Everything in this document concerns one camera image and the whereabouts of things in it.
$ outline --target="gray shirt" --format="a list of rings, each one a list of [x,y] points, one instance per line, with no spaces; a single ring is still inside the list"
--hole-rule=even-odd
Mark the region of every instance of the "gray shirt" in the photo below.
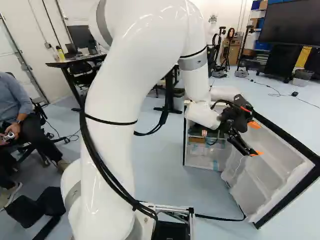
[[[18,114],[30,114],[33,111],[31,100],[11,75],[0,71],[0,127],[3,121],[13,123]]]

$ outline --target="blue bin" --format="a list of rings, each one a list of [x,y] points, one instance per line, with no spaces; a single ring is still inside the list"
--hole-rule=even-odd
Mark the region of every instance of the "blue bin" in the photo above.
[[[261,2],[261,1],[262,1],[262,0],[253,1],[251,10],[257,10],[257,9],[259,9],[259,8],[260,8],[260,2]]]
[[[268,0],[268,4],[283,3],[284,0]]]
[[[259,49],[259,50],[270,50],[271,45],[267,42],[259,42],[258,40],[255,41],[254,44],[254,49]]]
[[[258,19],[258,24],[257,24],[256,28],[257,28],[257,29],[262,29],[263,26],[264,26],[264,23],[265,23],[265,18],[264,18],[264,17],[263,17],[263,18],[259,18],[259,19]]]

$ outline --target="black bag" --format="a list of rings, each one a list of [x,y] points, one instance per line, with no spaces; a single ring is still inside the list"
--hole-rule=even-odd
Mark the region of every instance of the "black bag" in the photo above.
[[[46,188],[36,203],[44,209],[44,214],[47,216],[62,216],[66,213],[66,208],[59,187],[50,186]]]
[[[61,216],[66,213],[66,208],[60,188],[50,186],[43,191],[37,201],[20,196],[5,207],[5,211],[25,229],[32,227],[43,215],[52,216],[33,239],[44,240],[59,223]]]
[[[45,214],[45,210],[36,201],[26,196],[18,197],[5,211],[25,229],[33,226]]]

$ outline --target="game controller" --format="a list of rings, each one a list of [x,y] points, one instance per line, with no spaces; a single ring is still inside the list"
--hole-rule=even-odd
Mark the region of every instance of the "game controller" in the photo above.
[[[7,135],[0,136],[0,140],[6,142],[6,141],[9,141],[11,139],[14,139],[15,137],[16,137],[16,135],[13,132],[9,132]]]

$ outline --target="desk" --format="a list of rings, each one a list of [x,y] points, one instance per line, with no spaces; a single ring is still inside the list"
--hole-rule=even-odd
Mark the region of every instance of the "desk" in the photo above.
[[[175,109],[174,106],[174,88],[178,83],[179,64],[175,64],[173,68],[165,75],[165,104],[163,107],[155,107],[155,111],[168,110],[169,113],[182,114],[182,111]]]
[[[66,61],[60,61],[60,62],[47,62],[46,65],[51,68],[58,68],[62,70],[62,73],[76,99],[78,102],[80,109],[84,107],[84,102],[81,100],[80,95],[76,89],[76,86],[74,82],[72,81],[71,75],[68,72],[68,68],[70,64],[74,63],[79,63],[79,62],[94,62],[94,63],[99,63],[103,62],[106,58],[107,54],[106,53],[101,53],[101,54],[96,54],[96,55],[88,55],[88,56],[82,56],[82,57],[77,57],[76,59],[72,60],[66,60]]]

